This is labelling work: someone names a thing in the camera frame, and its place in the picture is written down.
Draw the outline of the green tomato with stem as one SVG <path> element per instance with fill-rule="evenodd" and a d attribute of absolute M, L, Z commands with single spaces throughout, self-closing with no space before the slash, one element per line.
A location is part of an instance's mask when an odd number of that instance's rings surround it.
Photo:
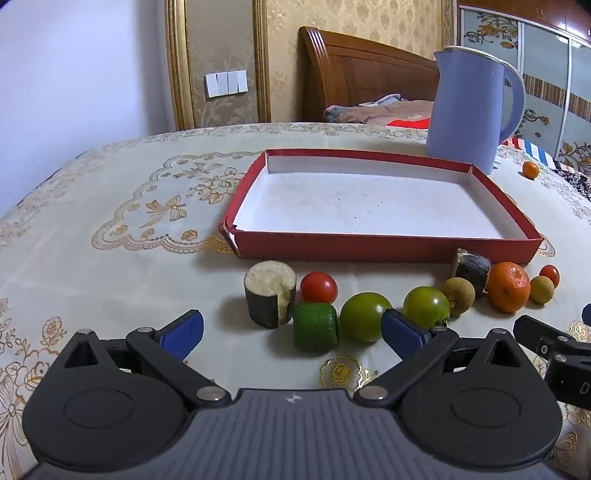
<path fill-rule="evenodd" d="M 403 314 L 424 329 L 432 329 L 451 315 L 447 297 L 437 288 L 419 286 L 411 290 L 403 302 Z"/>

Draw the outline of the small tan longan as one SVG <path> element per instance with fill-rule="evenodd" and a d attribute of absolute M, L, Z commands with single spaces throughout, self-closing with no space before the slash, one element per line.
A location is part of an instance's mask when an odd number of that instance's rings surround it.
<path fill-rule="evenodd" d="M 555 286 L 552 280 L 546 276 L 536 276 L 531 280 L 530 298 L 539 305 L 545 305 L 551 301 L 555 294 Z"/>

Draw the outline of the orange mandarin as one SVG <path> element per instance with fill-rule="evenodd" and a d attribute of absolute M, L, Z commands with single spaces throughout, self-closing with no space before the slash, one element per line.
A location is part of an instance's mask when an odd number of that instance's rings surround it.
<path fill-rule="evenodd" d="M 531 292 L 526 271 L 513 262 L 495 264 L 486 285 L 487 298 L 497 310 L 513 314 L 528 301 Z"/>

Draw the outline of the tan longan fruit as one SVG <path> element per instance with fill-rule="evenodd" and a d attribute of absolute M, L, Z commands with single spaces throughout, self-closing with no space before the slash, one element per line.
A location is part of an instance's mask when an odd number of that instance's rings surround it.
<path fill-rule="evenodd" d="M 459 317 L 467 312 L 476 299 L 474 286 L 461 277 L 448 279 L 442 287 L 442 292 L 448 299 L 451 315 L 454 317 Z"/>

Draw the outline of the small red cherry tomato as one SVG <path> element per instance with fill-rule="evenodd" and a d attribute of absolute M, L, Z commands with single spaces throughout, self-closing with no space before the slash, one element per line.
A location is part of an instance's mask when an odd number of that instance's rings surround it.
<path fill-rule="evenodd" d="M 554 288 L 557 288 L 560 284 L 560 280 L 561 280 L 560 272 L 552 264 L 544 265 L 541 268 L 539 275 L 549 278 L 552 281 Z"/>

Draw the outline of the green cube fruit piece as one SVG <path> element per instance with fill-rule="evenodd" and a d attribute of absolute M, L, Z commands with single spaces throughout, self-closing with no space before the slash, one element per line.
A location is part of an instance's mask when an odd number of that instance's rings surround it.
<path fill-rule="evenodd" d="M 327 353 L 339 345 L 338 315 L 331 304 L 298 304 L 293 317 L 294 346 L 297 350 Z"/>

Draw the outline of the pale-topped dark cylinder piece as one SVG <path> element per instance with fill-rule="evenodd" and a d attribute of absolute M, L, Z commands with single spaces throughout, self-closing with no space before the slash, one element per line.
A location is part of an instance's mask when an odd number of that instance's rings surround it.
<path fill-rule="evenodd" d="M 266 329 L 276 329 L 291 318 L 297 275 L 286 263 L 267 260 L 249 268 L 243 278 L 249 317 Z"/>

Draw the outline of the red cardboard tray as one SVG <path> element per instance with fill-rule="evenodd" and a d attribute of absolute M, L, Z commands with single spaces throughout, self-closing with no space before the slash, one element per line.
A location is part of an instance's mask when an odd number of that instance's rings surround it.
<path fill-rule="evenodd" d="M 240 258 L 449 263 L 460 249 L 527 264 L 543 237 L 477 167 L 399 153 L 270 149 L 219 231 Z"/>

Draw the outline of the small orange kumquat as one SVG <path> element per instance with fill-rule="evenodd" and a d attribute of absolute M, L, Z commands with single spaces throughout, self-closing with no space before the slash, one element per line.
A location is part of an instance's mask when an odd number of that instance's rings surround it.
<path fill-rule="evenodd" d="M 530 180 L 535 180 L 540 174 L 540 168 L 536 162 L 526 161 L 522 165 L 522 175 Z"/>

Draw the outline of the pink bed quilt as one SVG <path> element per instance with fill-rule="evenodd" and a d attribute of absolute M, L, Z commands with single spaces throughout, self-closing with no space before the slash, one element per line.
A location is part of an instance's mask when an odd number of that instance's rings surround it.
<path fill-rule="evenodd" d="M 332 105 L 325 109 L 325 121 L 427 130 L 433 101 L 407 100 L 399 93 L 356 106 Z"/>

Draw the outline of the blue electric kettle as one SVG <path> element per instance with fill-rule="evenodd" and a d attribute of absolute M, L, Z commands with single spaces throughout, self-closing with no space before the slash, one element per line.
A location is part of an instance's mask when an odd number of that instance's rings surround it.
<path fill-rule="evenodd" d="M 510 63 L 469 47 L 447 46 L 435 57 L 439 83 L 426 153 L 489 175 L 499 145 L 514 135 L 525 113 L 523 77 Z"/>

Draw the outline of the wooden bed headboard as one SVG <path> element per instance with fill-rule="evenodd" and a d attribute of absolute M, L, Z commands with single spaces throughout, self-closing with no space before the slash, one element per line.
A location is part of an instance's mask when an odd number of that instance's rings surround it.
<path fill-rule="evenodd" d="M 414 53 L 351 35 L 302 26 L 301 120 L 322 122 L 332 105 L 353 106 L 398 93 L 433 100 L 437 63 Z"/>

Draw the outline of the floral sliding wardrobe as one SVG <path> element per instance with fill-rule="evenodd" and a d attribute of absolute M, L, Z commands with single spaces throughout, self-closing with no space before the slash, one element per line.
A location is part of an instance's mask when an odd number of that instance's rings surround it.
<path fill-rule="evenodd" d="M 590 174 L 590 14 L 575 1 L 460 1 L 458 43 L 512 64 L 525 84 L 515 136 Z"/>

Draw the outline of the white wall switch panel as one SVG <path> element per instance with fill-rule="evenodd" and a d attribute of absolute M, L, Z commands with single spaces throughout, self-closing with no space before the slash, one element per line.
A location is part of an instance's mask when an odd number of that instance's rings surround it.
<path fill-rule="evenodd" d="M 207 99 L 245 94 L 249 90 L 245 70 L 206 74 L 204 81 Z"/>

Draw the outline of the gold wall moulding frame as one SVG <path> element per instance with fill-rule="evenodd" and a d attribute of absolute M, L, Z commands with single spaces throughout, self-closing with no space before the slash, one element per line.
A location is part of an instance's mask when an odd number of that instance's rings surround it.
<path fill-rule="evenodd" d="M 269 122 L 265 1 L 161 1 L 169 123 L 177 130 Z M 207 99 L 204 77 L 245 70 L 245 94 Z"/>

